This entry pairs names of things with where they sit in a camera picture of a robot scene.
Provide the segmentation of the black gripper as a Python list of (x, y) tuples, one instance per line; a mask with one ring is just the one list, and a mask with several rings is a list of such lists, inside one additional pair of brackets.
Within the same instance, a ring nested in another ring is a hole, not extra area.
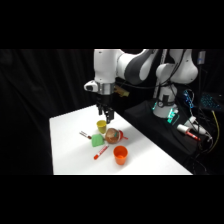
[(99, 115), (106, 115), (106, 123), (114, 119), (114, 110), (112, 109), (113, 95), (96, 95), (96, 106), (99, 111)]

